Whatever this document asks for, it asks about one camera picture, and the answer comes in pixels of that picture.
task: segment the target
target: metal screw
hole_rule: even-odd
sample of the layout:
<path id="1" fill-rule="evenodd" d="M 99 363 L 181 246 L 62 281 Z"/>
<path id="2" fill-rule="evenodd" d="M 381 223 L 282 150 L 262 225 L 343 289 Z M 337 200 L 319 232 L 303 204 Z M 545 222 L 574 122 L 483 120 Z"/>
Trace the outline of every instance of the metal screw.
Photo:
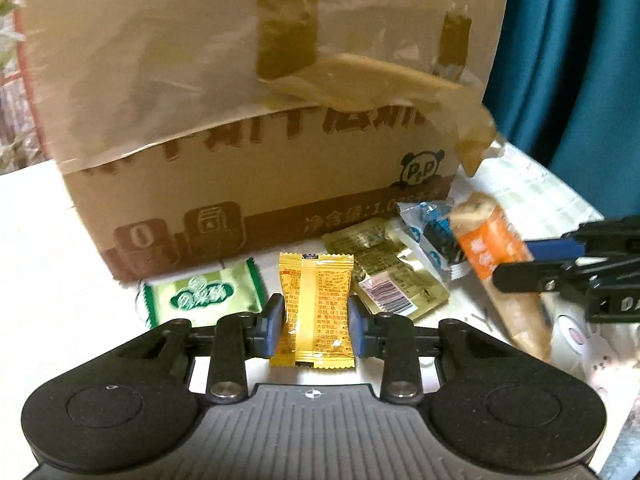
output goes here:
<path id="1" fill-rule="evenodd" d="M 407 381 L 396 381 L 394 383 L 389 384 L 386 387 L 386 392 L 392 397 L 397 397 L 398 399 L 406 399 L 407 397 L 413 397 L 418 393 L 418 387 Z"/>
<path id="2" fill-rule="evenodd" d="M 233 381 L 221 381 L 211 385 L 211 395 L 223 400 L 235 400 L 242 393 L 242 386 Z"/>

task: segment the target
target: green label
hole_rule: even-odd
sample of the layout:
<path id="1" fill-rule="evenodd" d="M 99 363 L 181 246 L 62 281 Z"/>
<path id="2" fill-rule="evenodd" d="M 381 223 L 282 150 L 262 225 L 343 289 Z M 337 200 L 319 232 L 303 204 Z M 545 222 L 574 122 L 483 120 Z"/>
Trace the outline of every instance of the green label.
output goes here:
<path id="1" fill-rule="evenodd" d="M 233 285 L 225 282 L 208 282 L 204 276 L 194 276 L 171 298 L 171 304 L 178 310 L 204 308 L 223 303 L 234 294 Z"/>

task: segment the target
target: teal curtain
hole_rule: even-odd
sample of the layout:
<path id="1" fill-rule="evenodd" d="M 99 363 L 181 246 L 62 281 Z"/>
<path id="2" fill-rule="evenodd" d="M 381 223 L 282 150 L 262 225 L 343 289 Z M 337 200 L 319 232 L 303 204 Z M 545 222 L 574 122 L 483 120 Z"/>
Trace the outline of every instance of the teal curtain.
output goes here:
<path id="1" fill-rule="evenodd" d="M 640 214 L 640 0 L 508 0 L 484 102 L 603 214 Z"/>

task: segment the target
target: orange snack package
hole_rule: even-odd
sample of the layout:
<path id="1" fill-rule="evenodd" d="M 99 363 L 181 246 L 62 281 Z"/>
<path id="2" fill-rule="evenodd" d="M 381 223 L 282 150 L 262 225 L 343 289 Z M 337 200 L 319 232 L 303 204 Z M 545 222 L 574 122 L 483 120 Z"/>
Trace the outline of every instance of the orange snack package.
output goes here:
<path id="1" fill-rule="evenodd" d="M 353 256 L 280 253 L 286 318 L 274 366 L 355 366 L 347 318 Z"/>
<path id="2" fill-rule="evenodd" d="M 502 207 L 495 198 L 475 192 L 452 209 L 449 224 L 513 342 L 534 357 L 548 361 L 551 327 L 539 295 L 504 294 L 492 281 L 492 273 L 499 264 L 533 259 Z"/>

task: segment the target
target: yellow snack package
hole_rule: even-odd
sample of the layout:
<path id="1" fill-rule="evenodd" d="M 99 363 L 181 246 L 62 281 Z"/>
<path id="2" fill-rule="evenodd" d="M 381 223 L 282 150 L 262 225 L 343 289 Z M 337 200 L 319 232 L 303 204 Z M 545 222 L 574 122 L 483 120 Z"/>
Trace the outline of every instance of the yellow snack package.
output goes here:
<path id="1" fill-rule="evenodd" d="M 371 218 L 322 237 L 328 251 L 354 257 L 354 290 L 374 314 L 417 319 L 449 299 L 449 291 L 388 228 Z"/>
<path id="2" fill-rule="evenodd" d="M 286 317 L 274 366 L 355 366 L 347 319 L 353 256 L 280 253 Z"/>

